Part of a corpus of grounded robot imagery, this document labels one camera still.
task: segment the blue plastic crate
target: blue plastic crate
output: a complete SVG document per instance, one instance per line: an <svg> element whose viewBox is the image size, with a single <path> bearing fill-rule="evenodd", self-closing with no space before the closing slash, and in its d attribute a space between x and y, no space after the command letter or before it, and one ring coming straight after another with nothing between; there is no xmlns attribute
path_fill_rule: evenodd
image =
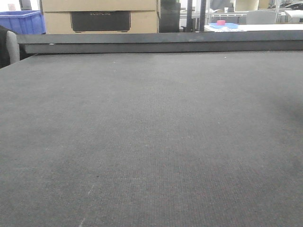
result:
<svg viewBox="0 0 303 227"><path fill-rule="evenodd" d="M228 27L230 29L237 29L239 27L239 25L233 23L225 23L225 25L217 25L216 23L210 23L209 26L216 29L221 29L223 27Z"/></svg>
<svg viewBox="0 0 303 227"><path fill-rule="evenodd" d="M45 33L44 17L38 10L0 12L0 25L19 34Z"/></svg>

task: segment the white wall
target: white wall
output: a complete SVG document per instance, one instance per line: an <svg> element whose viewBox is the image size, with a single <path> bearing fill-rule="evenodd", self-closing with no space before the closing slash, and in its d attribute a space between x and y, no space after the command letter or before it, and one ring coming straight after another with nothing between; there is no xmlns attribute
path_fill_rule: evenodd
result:
<svg viewBox="0 0 303 227"><path fill-rule="evenodd" d="M187 0L181 0L181 7L187 8ZM193 6L196 6L196 0L193 0Z"/></svg>
<svg viewBox="0 0 303 227"><path fill-rule="evenodd" d="M30 0L30 2L33 10L39 9L37 0ZM19 0L0 0L0 11L8 11L8 4L15 4L16 10L21 10Z"/></svg>

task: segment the box stack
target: box stack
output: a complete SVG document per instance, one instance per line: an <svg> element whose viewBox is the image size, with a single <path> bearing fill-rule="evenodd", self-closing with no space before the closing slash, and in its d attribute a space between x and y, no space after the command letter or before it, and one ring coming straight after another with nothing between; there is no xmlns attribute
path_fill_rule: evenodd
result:
<svg viewBox="0 0 303 227"><path fill-rule="evenodd" d="M157 33L160 0L42 0L47 34Z"/></svg>

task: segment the gray chair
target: gray chair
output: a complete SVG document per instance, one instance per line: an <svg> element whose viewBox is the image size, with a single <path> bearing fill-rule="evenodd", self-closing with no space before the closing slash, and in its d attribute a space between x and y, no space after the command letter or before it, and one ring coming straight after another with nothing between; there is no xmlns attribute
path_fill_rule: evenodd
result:
<svg viewBox="0 0 303 227"><path fill-rule="evenodd" d="M276 13L270 10L249 11L246 15L247 25L269 25L276 23Z"/></svg>
<svg viewBox="0 0 303 227"><path fill-rule="evenodd" d="M20 49L17 41L17 35L11 31L6 34L6 48L9 52L10 63L20 61Z"/></svg>

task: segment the black panel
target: black panel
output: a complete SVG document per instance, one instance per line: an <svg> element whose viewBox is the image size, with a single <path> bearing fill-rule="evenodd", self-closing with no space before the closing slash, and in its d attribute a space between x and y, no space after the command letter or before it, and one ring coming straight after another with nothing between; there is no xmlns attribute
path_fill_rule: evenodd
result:
<svg viewBox="0 0 303 227"><path fill-rule="evenodd" d="M130 11L71 12L71 25L75 32L129 31Z"/></svg>

